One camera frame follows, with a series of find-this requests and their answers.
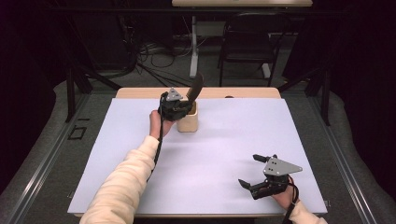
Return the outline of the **metal floor rail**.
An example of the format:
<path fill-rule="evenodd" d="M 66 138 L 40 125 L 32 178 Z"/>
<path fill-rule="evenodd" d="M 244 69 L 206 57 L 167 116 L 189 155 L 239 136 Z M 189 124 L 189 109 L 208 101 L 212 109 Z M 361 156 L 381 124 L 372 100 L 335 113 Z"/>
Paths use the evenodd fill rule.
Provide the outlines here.
<path fill-rule="evenodd" d="M 0 195 L 0 224 L 78 224 L 67 212 L 92 147 L 95 121 L 89 95 L 68 122 L 59 101 L 49 123 Z"/>
<path fill-rule="evenodd" d="M 325 132 L 325 135 L 330 142 L 332 157 L 336 163 L 341 177 L 343 178 L 351 200 L 354 203 L 354 206 L 361 218 L 362 224 L 377 224 L 375 216 L 369 204 L 367 203 L 365 196 L 363 195 L 361 186 L 358 184 L 357 179 L 352 174 L 343 150 L 339 146 L 331 127 L 326 125 L 321 116 L 320 104 L 318 100 L 315 97 L 308 97 L 308 102 L 313 108 L 314 114 L 317 117 L 321 129 Z"/>

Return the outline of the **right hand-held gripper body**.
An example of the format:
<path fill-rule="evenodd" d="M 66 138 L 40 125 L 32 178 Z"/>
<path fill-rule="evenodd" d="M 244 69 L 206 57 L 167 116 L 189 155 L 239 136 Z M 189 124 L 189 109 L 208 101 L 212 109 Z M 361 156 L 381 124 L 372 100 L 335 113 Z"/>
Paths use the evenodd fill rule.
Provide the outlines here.
<path fill-rule="evenodd" d="M 270 157 L 262 171 L 265 180 L 251 186 L 250 193 L 252 198 L 258 200 L 285 191 L 289 184 L 290 174 L 298 173 L 302 170 L 301 166 L 282 161 L 277 155 Z"/>

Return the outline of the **person's right hand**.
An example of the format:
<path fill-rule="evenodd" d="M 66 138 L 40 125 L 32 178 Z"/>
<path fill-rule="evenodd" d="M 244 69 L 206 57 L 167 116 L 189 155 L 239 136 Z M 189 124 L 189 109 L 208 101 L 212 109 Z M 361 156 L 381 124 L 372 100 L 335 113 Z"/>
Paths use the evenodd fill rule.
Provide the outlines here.
<path fill-rule="evenodd" d="M 291 204 L 300 201 L 292 179 L 289 180 L 289 184 L 285 191 L 273 195 L 272 198 L 285 210 L 288 210 Z"/>

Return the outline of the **black horizontal bar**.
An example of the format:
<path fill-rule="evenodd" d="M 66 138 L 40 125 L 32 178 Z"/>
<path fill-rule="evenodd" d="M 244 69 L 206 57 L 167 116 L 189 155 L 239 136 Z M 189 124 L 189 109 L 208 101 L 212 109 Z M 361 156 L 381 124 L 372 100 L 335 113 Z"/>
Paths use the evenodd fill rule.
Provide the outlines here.
<path fill-rule="evenodd" d="M 172 8 L 92 8 L 92 7 L 45 7 L 53 13 L 104 13 L 104 14 L 161 14 L 161 15 L 225 15 L 239 12 L 282 13 L 292 16 L 345 16 L 347 10 L 317 10 L 312 8 L 247 8 L 247 7 L 172 7 Z"/>

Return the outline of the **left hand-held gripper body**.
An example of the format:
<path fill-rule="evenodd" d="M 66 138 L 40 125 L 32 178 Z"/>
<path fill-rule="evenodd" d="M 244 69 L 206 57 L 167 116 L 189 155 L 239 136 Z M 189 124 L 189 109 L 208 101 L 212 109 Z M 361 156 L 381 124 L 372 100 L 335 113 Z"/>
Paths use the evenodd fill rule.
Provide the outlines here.
<path fill-rule="evenodd" d="M 161 118 L 169 121 L 176 121 L 184 118 L 186 115 L 181 112 L 181 100 L 183 96 L 171 88 L 169 91 L 163 92 L 160 97 L 158 112 Z"/>

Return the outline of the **black folding chair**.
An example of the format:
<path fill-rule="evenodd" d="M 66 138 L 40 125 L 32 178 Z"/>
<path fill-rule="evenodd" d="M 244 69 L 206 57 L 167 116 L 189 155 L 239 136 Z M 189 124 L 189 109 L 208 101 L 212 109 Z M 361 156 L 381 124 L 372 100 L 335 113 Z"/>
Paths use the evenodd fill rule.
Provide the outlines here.
<path fill-rule="evenodd" d="M 219 53 L 219 86 L 223 84 L 224 63 L 271 64 L 267 86 L 273 81 L 281 41 L 290 19 L 281 13 L 242 12 L 225 22 Z"/>

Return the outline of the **white-legged desk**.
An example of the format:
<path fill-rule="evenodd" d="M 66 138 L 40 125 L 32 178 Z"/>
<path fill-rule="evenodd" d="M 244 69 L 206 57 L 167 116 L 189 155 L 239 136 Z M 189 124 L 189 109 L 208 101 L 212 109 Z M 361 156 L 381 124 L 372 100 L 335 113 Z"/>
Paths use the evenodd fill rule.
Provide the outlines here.
<path fill-rule="evenodd" d="M 313 0 L 172 0 L 172 6 L 178 9 L 214 9 L 221 8 L 309 8 Z M 191 16 L 191 68 L 190 78 L 194 78 L 198 71 L 199 51 L 197 37 L 221 36 L 221 26 L 224 21 L 198 21 Z"/>

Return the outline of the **square wooden cup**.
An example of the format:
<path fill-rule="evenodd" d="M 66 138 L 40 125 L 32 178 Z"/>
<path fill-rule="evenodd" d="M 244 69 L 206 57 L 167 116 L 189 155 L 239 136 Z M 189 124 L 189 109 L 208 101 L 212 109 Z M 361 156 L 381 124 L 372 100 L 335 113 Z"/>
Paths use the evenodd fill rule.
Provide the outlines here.
<path fill-rule="evenodd" d="M 177 122 L 177 130 L 180 133 L 195 133 L 198 130 L 198 109 L 193 103 L 191 111 Z"/>

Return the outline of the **person's left hand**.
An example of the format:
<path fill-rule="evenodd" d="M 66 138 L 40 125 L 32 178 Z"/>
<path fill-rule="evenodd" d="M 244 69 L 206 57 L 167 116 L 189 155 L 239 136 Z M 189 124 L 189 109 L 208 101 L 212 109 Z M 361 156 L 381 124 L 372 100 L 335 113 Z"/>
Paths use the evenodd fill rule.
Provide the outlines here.
<path fill-rule="evenodd" d="M 163 133 L 163 136 L 166 136 L 174 125 L 173 121 L 161 121 L 161 115 L 158 113 L 157 110 L 151 111 L 149 115 L 149 120 L 149 135 L 156 139 L 160 138 L 160 133 Z"/>

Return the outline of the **black comb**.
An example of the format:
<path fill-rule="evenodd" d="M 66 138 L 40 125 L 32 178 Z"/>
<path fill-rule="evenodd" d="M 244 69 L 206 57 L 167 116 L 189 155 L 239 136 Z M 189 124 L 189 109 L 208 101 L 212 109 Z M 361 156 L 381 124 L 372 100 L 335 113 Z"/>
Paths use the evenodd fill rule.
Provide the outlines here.
<path fill-rule="evenodd" d="M 191 87 L 186 93 L 188 101 L 190 103 L 194 102 L 199 96 L 202 88 L 204 86 L 204 76 L 201 73 L 197 73 Z"/>

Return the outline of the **black metal stand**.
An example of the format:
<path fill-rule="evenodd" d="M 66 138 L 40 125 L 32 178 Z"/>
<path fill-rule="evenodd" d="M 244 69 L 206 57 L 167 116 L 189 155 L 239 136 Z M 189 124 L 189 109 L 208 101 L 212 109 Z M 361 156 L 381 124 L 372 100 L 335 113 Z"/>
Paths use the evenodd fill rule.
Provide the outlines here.
<path fill-rule="evenodd" d="M 331 88 L 331 72 L 326 68 L 314 68 L 313 70 L 289 80 L 286 84 L 277 87 L 279 92 L 288 90 L 289 88 L 300 83 L 308 78 L 308 84 L 304 90 L 305 95 L 308 97 L 316 96 L 318 91 L 321 90 L 320 101 L 320 116 L 327 126 L 329 122 L 329 101 L 330 101 L 330 88 Z"/>
<path fill-rule="evenodd" d="M 70 68 L 66 74 L 66 91 L 67 91 L 67 117 L 66 122 L 69 122 L 76 114 L 76 96 L 75 87 L 78 87 L 83 94 L 90 94 L 93 90 L 89 78 L 96 79 L 101 83 L 107 85 L 113 90 L 119 90 L 120 85 L 103 77 L 92 69 L 84 65 L 79 65 L 76 68 Z"/>

